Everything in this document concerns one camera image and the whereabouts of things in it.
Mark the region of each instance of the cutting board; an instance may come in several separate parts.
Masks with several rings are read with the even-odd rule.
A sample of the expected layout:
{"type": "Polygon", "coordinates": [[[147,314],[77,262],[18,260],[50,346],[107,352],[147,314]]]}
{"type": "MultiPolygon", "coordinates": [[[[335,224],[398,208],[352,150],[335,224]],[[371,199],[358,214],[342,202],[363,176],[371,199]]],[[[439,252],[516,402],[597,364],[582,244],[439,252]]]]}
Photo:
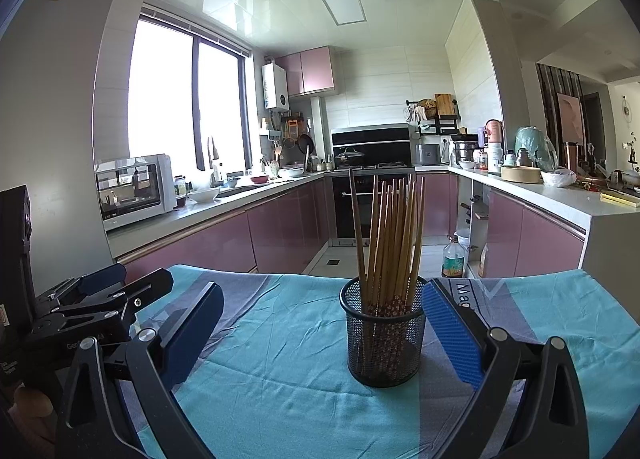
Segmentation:
{"type": "Polygon", "coordinates": [[[450,94],[436,93],[434,96],[438,104],[438,116],[454,116],[456,114],[450,94]]]}

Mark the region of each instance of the ceiling light panel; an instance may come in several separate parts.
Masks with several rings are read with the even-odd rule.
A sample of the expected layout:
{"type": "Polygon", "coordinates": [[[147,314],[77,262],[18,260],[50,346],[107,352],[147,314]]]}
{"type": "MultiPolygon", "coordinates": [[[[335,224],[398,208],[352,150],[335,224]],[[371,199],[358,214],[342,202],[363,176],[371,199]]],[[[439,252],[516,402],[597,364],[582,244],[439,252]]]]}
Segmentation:
{"type": "Polygon", "coordinates": [[[322,0],[337,26],[366,22],[360,0],[322,0]]]}

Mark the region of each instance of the screw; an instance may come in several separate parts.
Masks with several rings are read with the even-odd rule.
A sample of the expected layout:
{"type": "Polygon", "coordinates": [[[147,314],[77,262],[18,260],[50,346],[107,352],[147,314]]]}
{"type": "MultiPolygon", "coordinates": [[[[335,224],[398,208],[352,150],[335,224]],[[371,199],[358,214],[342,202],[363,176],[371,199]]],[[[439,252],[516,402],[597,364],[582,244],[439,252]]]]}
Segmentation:
{"type": "Polygon", "coordinates": [[[505,340],[507,340],[507,331],[505,331],[501,327],[494,327],[491,331],[489,331],[489,336],[498,342],[504,342],[505,340]]]}
{"type": "Polygon", "coordinates": [[[91,347],[94,346],[94,343],[95,338],[93,336],[89,336],[89,338],[84,338],[84,340],[81,341],[80,348],[84,350],[91,349],[91,347]]]}
{"type": "Polygon", "coordinates": [[[564,340],[562,340],[559,336],[552,336],[551,345],[561,351],[562,349],[564,349],[564,340]]]}
{"type": "Polygon", "coordinates": [[[143,329],[138,333],[138,340],[148,342],[154,339],[156,332],[153,329],[143,329]]]}

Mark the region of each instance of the black mesh pen holder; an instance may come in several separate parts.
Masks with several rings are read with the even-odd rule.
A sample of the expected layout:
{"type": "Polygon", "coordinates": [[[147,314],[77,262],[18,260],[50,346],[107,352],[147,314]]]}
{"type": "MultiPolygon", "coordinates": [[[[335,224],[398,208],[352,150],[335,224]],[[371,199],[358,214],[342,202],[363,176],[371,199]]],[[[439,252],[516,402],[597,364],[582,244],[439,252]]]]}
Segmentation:
{"type": "Polygon", "coordinates": [[[363,313],[358,279],[350,280],[340,290],[340,305],[347,315],[349,371],[360,383],[395,387],[418,372],[424,335],[421,298],[425,283],[418,277],[411,311],[395,316],[363,313]]]}

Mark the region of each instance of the cabinet door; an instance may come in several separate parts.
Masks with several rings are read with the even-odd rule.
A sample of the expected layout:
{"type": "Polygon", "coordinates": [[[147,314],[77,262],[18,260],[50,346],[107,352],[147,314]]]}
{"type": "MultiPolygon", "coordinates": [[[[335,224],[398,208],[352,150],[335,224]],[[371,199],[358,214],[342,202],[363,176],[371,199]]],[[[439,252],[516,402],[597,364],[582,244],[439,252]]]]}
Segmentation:
{"type": "Polygon", "coordinates": [[[302,82],[300,53],[283,56],[276,60],[276,65],[279,65],[287,72],[287,92],[289,96],[302,94],[305,90],[302,82]]]}
{"type": "Polygon", "coordinates": [[[328,46],[303,51],[300,53],[300,57],[305,93],[334,87],[334,74],[328,46]]]}
{"type": "Polygon", "coordinates": [[[316,203],[316,222],[318,223],[319,248],[329,240],[329,220],[324,193],[324,179],[314,181],[314,201],[316,203]]]}
{"type": "Polygon", "coordinates": [[[318,223],[316,222],[316,205],[314,203],[313,186],[311,183],[302,185],[298,189],[300,198],[300,213],[302,214],[302,234],[304,238],[306,265],[316,256],[320,237],[318,235],[318,223]]]}
{"type": "Polygon", "coordinates": [[[306,264],[303,264],[305,238],[302,230],[300,200],[295,188],[278,198],[278,217],[284,239],[283,271],[281,273],[301,273],[306,267],[306,264]]]}
{"type": "Polygon", "coordinates": [[[515,277],[524,206],[501,194],[489,196],[489,227],[484,276],[515,277]]]}
{"type": "Polygon", "coordinates": [[[426,172],[418,174],[418,186],[424,178],[424,223],[422,236],[448,235],[450,231],[450,175],[426,172]]]}
{"type": "Polygon", "coordinates": [[[522,215],[516,277],[576,269],[584,242],[559,224],[527,208],[522,215]]]}
{"type": "Polygon", "coordinates": [[[278,216],[278,202],[272,199],[247,212],[255,264],[260,273],[284,273],[284,238],[278,216]]]}
{"type": "Polygon", "coordinates": [[[126,265],[127,283],[159,267],[174,264],[242,273],[253,269],[255,259],[247,214],[231,217],[129,262],[126,265]]]}

